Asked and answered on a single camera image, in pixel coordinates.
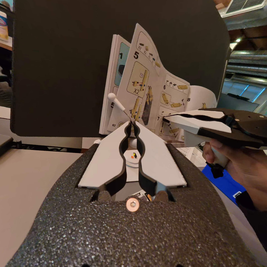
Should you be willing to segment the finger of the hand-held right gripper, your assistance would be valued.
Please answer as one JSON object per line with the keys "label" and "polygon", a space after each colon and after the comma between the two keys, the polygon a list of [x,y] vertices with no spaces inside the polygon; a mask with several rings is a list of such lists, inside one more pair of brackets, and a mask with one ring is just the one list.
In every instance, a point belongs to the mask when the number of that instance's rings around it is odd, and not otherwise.
{"label": "finger of the hand-held right gripper", "polygon": [[217,130],[219,132],[231,133],[231,128],[218,121],[203,121],[196,118],[163,118],[167,123],[176,123],[184,131],[185,147],[195,147],[201,142],[209,141],[210,138],[201,137],[198,131],[201,128]]}
{"label": "finger of the hand-held right gripper", "polygon": [[201,121],[219,121],[220,119],[225,117],[225,114],[221,111],[201,109],[188,112],[174,113],[171,115],[164,116],[163,118],[168,121],[171,121],[171,119],[178,118],[179,116],[184,118],[195,118]]}

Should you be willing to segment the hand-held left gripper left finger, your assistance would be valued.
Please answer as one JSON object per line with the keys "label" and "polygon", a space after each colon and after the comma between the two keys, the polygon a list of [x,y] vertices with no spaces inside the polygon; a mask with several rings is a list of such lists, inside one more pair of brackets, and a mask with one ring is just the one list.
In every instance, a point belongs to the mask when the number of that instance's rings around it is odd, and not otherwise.
{"label": "hand-held left gripper left finger", "polygon": [[131,135],[131,122],[128,121],[101,140],[89,162],[79,188],[108,191],[111,196],[119,192],[126,184],[126,159],[128,138]]}

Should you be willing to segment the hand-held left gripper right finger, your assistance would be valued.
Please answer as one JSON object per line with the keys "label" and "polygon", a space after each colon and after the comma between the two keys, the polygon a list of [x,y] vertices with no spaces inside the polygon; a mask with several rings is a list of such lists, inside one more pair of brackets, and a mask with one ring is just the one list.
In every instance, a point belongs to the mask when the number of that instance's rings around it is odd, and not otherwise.
{"label": "hand-held left gripper right finger", "polygon": [[139,159],[139,185],[152,197],[164,191],[173,197],[170,190],[186,187],[187,182],[178,168],[167,143],[139,122],[133,123]]}

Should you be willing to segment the toy brick instruction booklet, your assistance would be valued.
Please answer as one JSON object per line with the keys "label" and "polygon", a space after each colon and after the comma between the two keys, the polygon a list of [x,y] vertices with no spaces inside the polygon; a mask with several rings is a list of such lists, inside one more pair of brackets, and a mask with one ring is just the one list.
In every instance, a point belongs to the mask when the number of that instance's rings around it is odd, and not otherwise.
{"label": "toy brick instruction booklet", "polygon": [[184,142],[184,131],[164,116],[215,108],[215,94],[171,74],[162,65],[151,37],[136,24],[131,44],[113,35],[99,134],[108,135],[129,118],[114,106],[114,93],[132,121],[139,122],[165,141]]}

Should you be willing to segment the white page holder clip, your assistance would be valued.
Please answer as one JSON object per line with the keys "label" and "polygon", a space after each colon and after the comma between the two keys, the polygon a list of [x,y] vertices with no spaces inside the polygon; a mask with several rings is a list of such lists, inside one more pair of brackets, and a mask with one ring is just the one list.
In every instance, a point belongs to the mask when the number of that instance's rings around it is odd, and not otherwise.
{"label": "white page holder clip", "polygon": [[129,118],[130,122],[132,122],[131,118],[125,111],[125,107],[118,101],[118,99],[116,98],[116,95],[114,93],[109,93],[107,97],[112,103],[114,103],[114,106],[116,106],[118,109],[124,112],[125,115]]}

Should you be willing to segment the person's right hand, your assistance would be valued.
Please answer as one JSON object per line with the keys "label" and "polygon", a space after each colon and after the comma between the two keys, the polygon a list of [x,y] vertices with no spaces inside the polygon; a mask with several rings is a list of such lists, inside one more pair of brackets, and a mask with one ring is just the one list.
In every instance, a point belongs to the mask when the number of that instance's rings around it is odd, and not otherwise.
{"label": "person's right hand", "polygon": [[267,157],[263,150],[249,148],[235,149],[215,139],[205,142],[203,157],[210,164],[215,161],[215,149],[229,159],[226,165],[231,177],[242,185],[250,196],[254,207],[267,211]]}

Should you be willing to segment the white book stand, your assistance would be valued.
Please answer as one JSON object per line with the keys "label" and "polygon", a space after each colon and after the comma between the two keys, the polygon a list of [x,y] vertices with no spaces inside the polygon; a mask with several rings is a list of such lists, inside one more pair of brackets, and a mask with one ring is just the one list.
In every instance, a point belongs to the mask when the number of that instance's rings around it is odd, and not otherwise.
{"label": "white book stand", "polygon": [[[124,153],[124,157],[126,160],[126,171],[127,171],[127,182],[137,182],[138,181],[138,163],[140,160],[140,153],[137,150],[137,140],[136,138],[130,138],[129,141],[129,146],[130,148],[134,148],[134,149],[130,149],[127,150]],[[137,158],[132,159],[131,156],[133,155],[133,153],[136,153]]]}

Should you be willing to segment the printed paper sheet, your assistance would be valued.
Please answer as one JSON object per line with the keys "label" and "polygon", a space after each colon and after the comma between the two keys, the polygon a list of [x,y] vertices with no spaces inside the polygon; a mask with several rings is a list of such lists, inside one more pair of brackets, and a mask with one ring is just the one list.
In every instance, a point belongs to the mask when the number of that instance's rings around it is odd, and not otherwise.
{"label": "printed paper sheet", "polygon": [[206,161],[202,156],[202,151],[197,147],[184,147],[182,150],[185,152],[185,156],[189,159],[197,168],[203,170],[206,166]]}

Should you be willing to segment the blue plastic bin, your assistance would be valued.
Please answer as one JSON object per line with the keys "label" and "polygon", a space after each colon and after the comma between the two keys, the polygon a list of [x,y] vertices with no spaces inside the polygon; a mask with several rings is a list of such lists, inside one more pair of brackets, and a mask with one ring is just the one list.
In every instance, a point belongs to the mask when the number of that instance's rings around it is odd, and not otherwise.
{"label": "blue plastic bin", "polygon": [[236,197],[245,192],[245,188],[236,182],[230,174],[224,170],[223,176],[220,178],[214,178],[211,172],[211,168],[206,165],[202,170],[202,173],[209,179],[209,181],[217,187],[222,193],[224,193],[234,204],[236,203]]}

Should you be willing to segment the black laptop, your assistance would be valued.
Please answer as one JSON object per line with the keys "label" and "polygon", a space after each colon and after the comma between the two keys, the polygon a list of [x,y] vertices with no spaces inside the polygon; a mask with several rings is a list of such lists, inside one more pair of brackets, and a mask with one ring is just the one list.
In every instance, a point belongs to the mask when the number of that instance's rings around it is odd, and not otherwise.
{"label": "black laptop", "polygon": [[13,138],[6,135],[0,135],[0,156],[5,154],[13,145]]}

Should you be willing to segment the black board panel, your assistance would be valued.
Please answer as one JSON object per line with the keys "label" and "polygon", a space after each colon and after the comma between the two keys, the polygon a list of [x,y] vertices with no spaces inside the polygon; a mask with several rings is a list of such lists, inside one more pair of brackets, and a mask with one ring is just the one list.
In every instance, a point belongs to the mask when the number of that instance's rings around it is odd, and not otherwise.
{"label": "black board panel", "polygon": [[99,135],[112,36],[139,23],[172,74],[218,97],[230,38],[213,1],[14,1],[10,129]]}

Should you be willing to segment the white ceiling vent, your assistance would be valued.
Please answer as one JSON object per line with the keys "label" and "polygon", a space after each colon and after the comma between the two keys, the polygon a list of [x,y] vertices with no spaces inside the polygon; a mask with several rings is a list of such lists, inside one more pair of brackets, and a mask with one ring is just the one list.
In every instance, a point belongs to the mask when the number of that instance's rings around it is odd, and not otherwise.
{"label": "white ceiling vent", "polygon": [[266,0],[231,0],[227,7],[219,10],[222,18],[263,8]]}

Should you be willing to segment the silver air duct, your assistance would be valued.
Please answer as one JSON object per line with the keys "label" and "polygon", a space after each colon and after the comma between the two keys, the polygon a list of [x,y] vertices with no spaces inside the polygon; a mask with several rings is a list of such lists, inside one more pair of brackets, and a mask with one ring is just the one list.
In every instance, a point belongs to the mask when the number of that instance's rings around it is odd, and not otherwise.
{"label": "silver air duct", "polygon": [[266,50],[238,50],[229,57],[226,71],[246,75],[267,76]]}

